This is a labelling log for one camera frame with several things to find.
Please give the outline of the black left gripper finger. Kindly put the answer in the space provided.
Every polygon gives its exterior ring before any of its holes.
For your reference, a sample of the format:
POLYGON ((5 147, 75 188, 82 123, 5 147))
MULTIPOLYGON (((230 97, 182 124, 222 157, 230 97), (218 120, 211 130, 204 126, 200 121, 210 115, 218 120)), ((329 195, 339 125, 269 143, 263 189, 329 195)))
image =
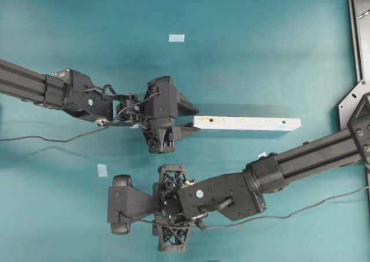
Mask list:
POLYGON ((172 140, 178 141, 198 131, 199 131, 199 128, 194 127, 191 123, 186 124, 185 126, 173 127, 172 128, 172 140))
POLYGON ((176 117, 197 115, 199 110, 193 105, 184 94, 176 90, 176 117))

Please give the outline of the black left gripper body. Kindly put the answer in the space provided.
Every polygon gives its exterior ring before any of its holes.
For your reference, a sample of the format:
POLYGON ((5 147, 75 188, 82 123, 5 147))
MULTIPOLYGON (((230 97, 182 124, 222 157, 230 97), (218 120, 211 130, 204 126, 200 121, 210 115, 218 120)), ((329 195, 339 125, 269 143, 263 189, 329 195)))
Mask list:
POLYGON ((180 128, 176 126, 179 115, 177 105, 135 105, 132 110, 132 124, 141 129, 150 154, 174 153, 175 141, 180 128))

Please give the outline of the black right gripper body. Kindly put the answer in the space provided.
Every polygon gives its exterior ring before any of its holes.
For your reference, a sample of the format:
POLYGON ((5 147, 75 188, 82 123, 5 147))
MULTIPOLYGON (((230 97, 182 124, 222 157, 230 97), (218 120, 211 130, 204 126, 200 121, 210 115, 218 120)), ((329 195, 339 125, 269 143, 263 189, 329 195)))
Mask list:
POLYGON ((157 225, 152 234, 159 244, 186 244, 189 222, 182 215, 182 206, 177 191, 188 181, 183 165, 164 164, 158 168, 159 180, 153 184, 153 196, 157 197, 159 211, 154 214, 157 225))

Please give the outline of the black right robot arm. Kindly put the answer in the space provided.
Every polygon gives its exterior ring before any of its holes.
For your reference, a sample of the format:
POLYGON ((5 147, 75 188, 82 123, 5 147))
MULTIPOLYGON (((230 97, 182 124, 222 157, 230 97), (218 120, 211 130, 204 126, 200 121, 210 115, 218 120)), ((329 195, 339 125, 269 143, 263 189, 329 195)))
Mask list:
POLYGON ((264 194, 275 193, 291 182, 352 163, 369 164, 369 94, 358 99, 347 127, 300 147, 272 153, 246 165, 239 173, 224 174, 201 182, 156 183, 154 192, 165 191, 164 211, 155 214, 152 234, 181 248, 190 229, 204 230, 203 218, 218 211, 238 222, 266 210, 264 194))

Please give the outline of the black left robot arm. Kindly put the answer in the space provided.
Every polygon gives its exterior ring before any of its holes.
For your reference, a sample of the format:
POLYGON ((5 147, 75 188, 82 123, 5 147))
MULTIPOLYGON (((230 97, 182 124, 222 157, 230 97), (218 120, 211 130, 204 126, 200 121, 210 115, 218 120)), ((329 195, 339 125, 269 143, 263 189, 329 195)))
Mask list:
POLYGON ((139 100, 135 93, 116 93, 110 84, 95 86, 89 76, 70 68, 48 75, 1 60, 1 93, 95 122, 101 130, 138 126, 151 154, 173 153, 176 141, 199 131, 191 123, 176 125, 179 116, 199 110, 170 76, 148 82, 139 100))

